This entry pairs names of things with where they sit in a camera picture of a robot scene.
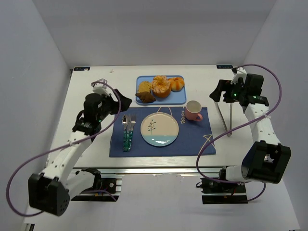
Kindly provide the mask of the large orange bundt bread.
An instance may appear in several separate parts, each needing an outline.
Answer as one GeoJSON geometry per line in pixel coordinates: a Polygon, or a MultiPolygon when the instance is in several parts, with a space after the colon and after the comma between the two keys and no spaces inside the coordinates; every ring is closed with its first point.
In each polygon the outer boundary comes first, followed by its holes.
{"type": "Polygon", "coordinates": [[[171,93],[171,86],[166,76],[155,76],[152,80],[152,92],[155,97],[166,98],[171,93]]]}

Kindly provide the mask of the striped orange round bread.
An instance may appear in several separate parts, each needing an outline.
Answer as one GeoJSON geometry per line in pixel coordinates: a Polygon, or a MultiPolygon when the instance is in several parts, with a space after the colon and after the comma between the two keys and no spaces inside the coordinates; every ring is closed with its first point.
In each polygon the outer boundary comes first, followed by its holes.
{"type": "Polygon", "coordinates": [[[172,77],[169,78],[168,81],[170,82],[170,87],[173,92],[180,91],[185,86],[185,82],[182,77],[172,77]]]}

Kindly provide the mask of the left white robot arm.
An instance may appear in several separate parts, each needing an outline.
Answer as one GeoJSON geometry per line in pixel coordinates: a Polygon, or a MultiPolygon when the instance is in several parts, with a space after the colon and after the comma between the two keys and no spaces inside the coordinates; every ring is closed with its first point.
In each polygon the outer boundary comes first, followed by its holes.
{"type": "Polygon", "coordinates": [[[73,177],[70,173],[78,159],[93,143],[101,131],[101,122],[108,115],[116,115],[129,109],[132,99],[123,96],[118,90],[114,101],[105,90],[88,94],[72,128],[68,147],[62,148],[55,159],[39,174],[28,179],[29,205],[32,208],[61,216],[74,197],[86,191],[99,191],[102,188],[101,172],[95,168],[84,168],[73,177]]]}

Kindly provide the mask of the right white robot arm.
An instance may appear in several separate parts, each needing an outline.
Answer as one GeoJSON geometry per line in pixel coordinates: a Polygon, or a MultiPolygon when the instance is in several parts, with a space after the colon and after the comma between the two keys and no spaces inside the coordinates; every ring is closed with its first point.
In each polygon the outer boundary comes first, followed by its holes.
{"type": "Polygon", "coordinates": [[[253,145],[241,164],[226,167],[227,181],[260,181],[277,184],[281,181],[291,157],[291,149],[283,146],[274,132],[269,102],[261,96],[264,78],[257,74],[237,73],[233,80],[219,80],[210,98],[226,103],[238,102],[250,121],[253,145]]]}

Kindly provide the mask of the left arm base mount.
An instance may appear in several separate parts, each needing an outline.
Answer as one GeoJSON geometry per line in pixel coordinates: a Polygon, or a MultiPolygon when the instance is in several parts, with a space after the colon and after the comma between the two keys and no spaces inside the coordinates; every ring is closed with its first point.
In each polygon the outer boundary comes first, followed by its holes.
{"type": "Polygon", "coordinates": [[[102,174],[95,168],[84,168],[71,174],[65,186],[71,201],[116,202],[121,179],[102,174]]]}

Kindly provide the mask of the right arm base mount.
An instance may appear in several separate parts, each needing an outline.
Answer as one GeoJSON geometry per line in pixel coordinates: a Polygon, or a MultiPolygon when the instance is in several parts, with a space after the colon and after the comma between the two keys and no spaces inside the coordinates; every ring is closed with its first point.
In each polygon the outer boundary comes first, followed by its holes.
{"type": "Polygon", "coordinates": [[[198,168],[198,173],[202,176],[201,181],[196,184],[196,188],[202,189],[202,203],[204,205],[226,205],[226,204],[247,204],[246,184],[226,183],[226,169],[224,166],[219,170],[218,177],[211,178],[206,176],[198,168]]]}

